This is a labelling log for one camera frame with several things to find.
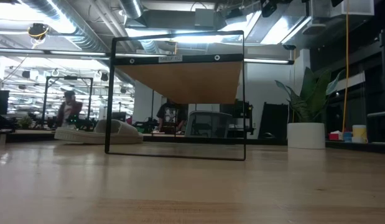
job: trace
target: white planter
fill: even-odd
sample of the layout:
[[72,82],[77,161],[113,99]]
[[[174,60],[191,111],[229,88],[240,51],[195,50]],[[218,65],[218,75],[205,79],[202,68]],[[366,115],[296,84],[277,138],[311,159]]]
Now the white planter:
[[299,149],[324,149],[323,123],[290,123],[287,125],[287,146]]

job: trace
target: label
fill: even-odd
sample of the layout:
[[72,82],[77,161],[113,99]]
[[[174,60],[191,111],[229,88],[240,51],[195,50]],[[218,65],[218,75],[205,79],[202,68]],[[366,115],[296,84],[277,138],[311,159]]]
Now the label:
[[182,62],[182,55],[159,57],[159,63]]

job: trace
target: blue container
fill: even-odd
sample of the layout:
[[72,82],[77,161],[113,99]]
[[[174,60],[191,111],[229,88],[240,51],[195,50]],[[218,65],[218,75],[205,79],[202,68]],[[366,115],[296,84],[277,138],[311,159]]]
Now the blue container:
[[343,135],[344,142],[351,142],[351,138],[353,137],[352,132],[345,132]]

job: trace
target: person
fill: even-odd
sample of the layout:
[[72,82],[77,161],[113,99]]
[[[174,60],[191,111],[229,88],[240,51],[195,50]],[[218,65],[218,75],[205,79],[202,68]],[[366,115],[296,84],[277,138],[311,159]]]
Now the person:
[[156,116],[159,119],[159,125],[157,127],[157,132],[162,132],[162,128],[164,123],[175,123],[176,124],[176,133],[180,133],[182,130],[182,126],[185,124],[187,117],[185,114],[185,110],[182,105],[178,105],[171,100],[168,100],[165,104],[163,104]]
[[81,107],[83,106],[82,103],[76,101],[74,91],[66,91],[64,96],[65,102],[61,104],[58,111],[57,127],[68,126],[70,124],[68,118],[72,116],[79,117]]

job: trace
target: green leaf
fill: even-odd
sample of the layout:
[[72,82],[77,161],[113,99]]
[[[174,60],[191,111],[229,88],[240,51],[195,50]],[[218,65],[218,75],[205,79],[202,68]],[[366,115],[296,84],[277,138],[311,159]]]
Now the green leaf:
[[313,93],[315,89],[315,75],[308,67],[304,71],[304,79],[302,91],[300,92],[300,97],[302,100],[307,100]]
[[330,70],[326,70],[320,77],[312,95],[307,99],[307,106],[311,114],[317,114],[325,104],[326,90],[330,81]]
[[287,92],[287,94],[290,96],[290,93],[287,91],[287,88],[286,88],[286,86],[285,86],[283,83],[281,83],[281,82],[278,81],[278,80],[275,80],[275,83],[277,84],[277,86],[278,86],[279,88],[285,90],[285,91]]
[[297,113],[300,122],[311,122],[312,118],[307,103],[297,96],[291,87],[287,86],[287,88],[290,90],[290,107]]
[[337,83],[339,82],[340,76],[345,75],[345,73],[346,73],[346,70],[343,69],[341,72],[339,72],[339,74],[337,74],[337,77],[334,79],[334,81],[332,81],[331,83],[328,84],[327,93],[326,93],[327,95],[329,95],[335,91],[335,88],[336,88]]

